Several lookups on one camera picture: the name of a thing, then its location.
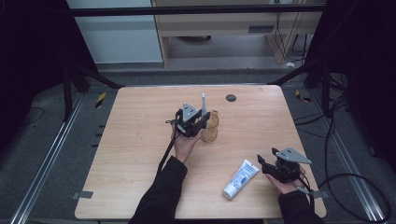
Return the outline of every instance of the gray floor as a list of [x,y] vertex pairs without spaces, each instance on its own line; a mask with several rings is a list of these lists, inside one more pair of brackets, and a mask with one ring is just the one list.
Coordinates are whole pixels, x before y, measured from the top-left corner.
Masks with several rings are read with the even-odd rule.
[[[174,38],[166,68],[136,69],[133,72],[103,73],[104,76],[127,86],[138,85],[185,85],[185,84],[263,84],[283,77],[293,68],[275,63],[271,50],[264,36],[212,36],[206,42],[186,42]],[[307,103],[295,96],[299,89],[306,96],[315,99],[320,94],[320,87],[306,91],[302,85],[304,75],[298,76],[282,87],[290,112],[296,123],[310,120],[320,112],[315,102]],[[52,166],[35,205],[31,210],[30,223],[95,223],[77,220],[74,210],[77,200],[72,199],[74,192],[82,190],[89,172],[96,146],[100,141],[102,125],[106,124],[117,91],[111,90],[89,79],[91,88],[88,93],[73,91],[74,99],[83,97],[81,109],[62,146],[57,160]],[[106,98],[101,108],[94,108],[98,95],[105,91]],[[342,95],[332,91],[332,98]],[[3,158],[0,170],[0,223],[8,223],[21,200],[28,191],[41,163],[46,158],[52,142],[63,123],[64,103],[62,86],[39,93],[32,104],[25,124],[20,128],[9,145],[9,155]],[[381,158],[372,157],[353,113],[347,105],[334,113],[334,123],[343,147],[356,165],[360,174],[378,185],[394,207],[396,197],[396,175]],[[327,155],[330,175],[348,171],[334,140],[329,143],[325,154],[325,135],[328,131],[326,119],[319,119],[297,129],[304,145],[307,157],[313,161],[312,169],[318,183],[325,180],[324,160]],[[349,177],[332,181],[332,189],[337,199],[354,213],[367,218],[362,205],[362,198],[351,184]],[[381,198],[370,189],[379,207],[386,213],[387,207]],[[333,198],[324,200],[327,207],[325,220],[328,223],[362,223],[345,212]],[[282,220],[268,220],[269,223],[282,223]],[[188,223],[220,223],[215,221],[190,221]],[[236,220],[221,223],[262,223],[262,220]],[[396,223],[392,216],[388,223]]]

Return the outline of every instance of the wooden table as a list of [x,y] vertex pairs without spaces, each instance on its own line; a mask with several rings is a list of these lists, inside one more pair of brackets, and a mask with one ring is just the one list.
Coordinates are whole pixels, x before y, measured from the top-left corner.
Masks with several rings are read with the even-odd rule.
[[[275,218],[281,217],[277,191],[259,172],[231,200],[222,191],[244,159],[276,160],[271,148],[294,147],[304,155],[282,90],[278,86],[172,86],[132,87],[119,90],[97,149],[76,217],[80,219],[128,219],[152,184],[158,163],[171,137],[165,123],[186,102],[219,111],[219,134],[215,142],[199,141],[186,166],[176,218]],[[226,96],[236,96],[228,102]],[[303,165],[312,189],[316,181]],[[316,199],[316,211],[326,209]]]

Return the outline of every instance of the aluminum rail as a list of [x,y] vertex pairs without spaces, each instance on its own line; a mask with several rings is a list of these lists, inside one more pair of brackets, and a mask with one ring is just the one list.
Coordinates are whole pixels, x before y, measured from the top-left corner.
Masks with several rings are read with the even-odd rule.
[[47,180],[48,175],[50,174],[51,168],[55,163],[59,152],[64,145],[64,140],[66,136],[69,134],[69,131],[77,117],[78,111],[81,107],[82,100],[84,98],[83,94],[79,94],[76,99],[73,113],[71,114],[69,120],[65,121],[58,132],[55,140],[52,143],[52,146],[49,149],[46,159],[44,159],[37,175],[27,193],[25,194],[21,204],[19,205],[17,211],[11,218],[11,224],[23,224],[26,222],[27,218],[32,211],[33,206],[35,205],[35,201],[37,200],[38,195],[44,187],[44,184]]
[[[315,91],[310,91],[310,94],[313,96],[313,101],[315,102],[319,111],[321,111],[320,106],[320,97],[318,93]],[[327,118],[323,118],[323,122],[326,125],[326,128],[330,128],[330,122]],[[334,130],[333,135],[331,136],[332,143],[334,149],[338,155],[338,158],[341,160],[341,163],[344,166],[344,169],[352,174],[361,175],[361,171],[359,170],[358,166],[353,161],[352,157],[350,156],[347,147],[344,145],[343,140],[337,130]],[[369,185],[362,179],[358,179],[355,177],[349,178],[351,184],[358,195],[361,205],[363,206],[364,211],[367,214],[367,217],[372,221],[378,221],[384,219],[384,214],[379,207],[378,202],[375,199],[374,194],[371,192]]]
[[225,5],[225,6],[184,6],[184,7],[110,7],[71,8],[70,10],[44,10],[46,14],[72,15],[73,17],[143,16],[176,14],[220,14],[259,12],[316,12],[335,6],[326,4],[286,4],[286,5]]

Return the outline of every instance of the black pole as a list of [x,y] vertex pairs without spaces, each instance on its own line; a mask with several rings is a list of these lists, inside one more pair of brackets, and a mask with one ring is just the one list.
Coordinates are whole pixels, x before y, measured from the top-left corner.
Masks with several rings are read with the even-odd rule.
[[116,7],[116,8],[71,8],[70,10],[47,10],[45,13],[73,17],[176,15],[176,14],[220,14],[260,12],[315,12],[329,9],[326,4],[300,5],[230,5],[230,6],[187,6],[187,7]]

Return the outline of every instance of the human hand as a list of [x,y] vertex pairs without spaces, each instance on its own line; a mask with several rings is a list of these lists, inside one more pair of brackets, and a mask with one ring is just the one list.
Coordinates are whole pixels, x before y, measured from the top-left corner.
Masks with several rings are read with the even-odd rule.
[[[172,131],[176,132],[175,125],[172,125]],[[194,137],[185,137],[181,133],[176,133],[176,141],[174,143],[175,147],[175,157],[181,162],[186,162],[189,158],[192,150],[194,149],[195,143],[198,142],[202,137],[202,130],[198,132]]]
[[[300,175],[300,178],[303,179],[304,178],[303,175],[305,175],[305,169],[301,165],[300,165],[300,172],[302,173]],[[267,176],[267,178],[271,182],[271,184],[274,185],[277,188],[277,190],[279,191],[279,193],[281,193],[281,194],[287,194],[287,193],[293,192],[293,191],[297,190],[296,187],[301,187],[301,188],[304,187],[304,184],[299,179],[296,179],[293,182],[290,182],[287,184],[282,184],[271,175],[267,174],[265,176]]]

